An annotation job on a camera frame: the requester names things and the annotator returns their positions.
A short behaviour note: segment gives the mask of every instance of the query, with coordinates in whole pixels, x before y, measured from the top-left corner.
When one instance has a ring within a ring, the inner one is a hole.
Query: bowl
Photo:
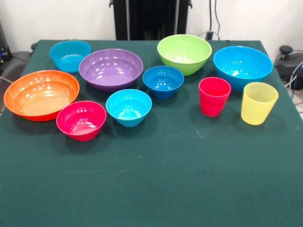
[[[92,101],[80,101],[62,109],[57,116],[61,132],[78,141],[92,140],[106,120],[106,110]]]
[[[135,89],[117,91],[106,102],[108,113],[125,127],[138,125],[151,107],[151,98],[146,93]]]
[[[236,91],[243,91],[251,82],[263,81],[273,69],[266,54],[245,46],[218,50],[214,55],[214,65],[218,76],[228,81]]]
[[[206,40],[184,34],[162,39],[157,49],[163,63],[180,70],[184,76],[197,72],[212,54],[212,47]]]
[[[105,92],[129,87],[142,70],[142,60],[133,52],[121,49],[96,51],[79,66],[80,75],[94,88]]]
[[[54,45],[49,55],[56,67],[64,72],[77,72],[82,59],[89,55],[90,45],[78,40],[63,41]]]
[[[75,101],[79,90],[76,78],[66,72],[38,71],[12,83],[4,94],[4,104],[11,112],[25,119],[50,121]]]
[[[172,97],[184,82],[181,71],[170,66],[156,66],[143,74],[143,82],[158,99]]]

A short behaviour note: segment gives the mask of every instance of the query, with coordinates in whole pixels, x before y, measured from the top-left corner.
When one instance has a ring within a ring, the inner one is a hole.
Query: translucent yellow cup
[[[253,82],[243,92],[241,118],[248,124],[262,124],[274,107],[279,93],[266,83]]]

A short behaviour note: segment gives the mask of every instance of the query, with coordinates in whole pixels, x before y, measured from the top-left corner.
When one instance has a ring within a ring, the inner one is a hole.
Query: cup
[[[207,117],[216,117],[222,111],[231,92],[231,85],[218,77],[207,77],[199,83],[200,107]]]
[[[253,82],[243,92],[241,118],[248,124],[262,124],[274,107],[279,94],[269,84]]]

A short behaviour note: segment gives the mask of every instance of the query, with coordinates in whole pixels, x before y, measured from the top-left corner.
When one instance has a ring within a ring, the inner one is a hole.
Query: blue bowl
[[[251,82],[263,81],[273,69],[270,58],[253,48],[230,46],[214,55],[219,77],[228,81],[233,90],[243,91]]]
[[[49,55],[61,71],[77,72],[80,62],[90,54],[90,51],[90,45],[86,42],[69,40],[54,45],[50,49]]]
[[[143,74],[143,82],[158,99],[172,97],[184,82],[181,71],[170,66],[156,66]]]
[[[151,107],[151,98],[146,93],[135,89],[117,91],[106,102],[108,113],[125,127],[138,125]]]

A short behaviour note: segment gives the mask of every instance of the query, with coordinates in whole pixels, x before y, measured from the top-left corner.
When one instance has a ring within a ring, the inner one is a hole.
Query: green bowl
[[[163,63],[180,70],[184,76],[197,72],[212,54],[212,47],[206,40],[184,34],[162,39],[157,49]]]

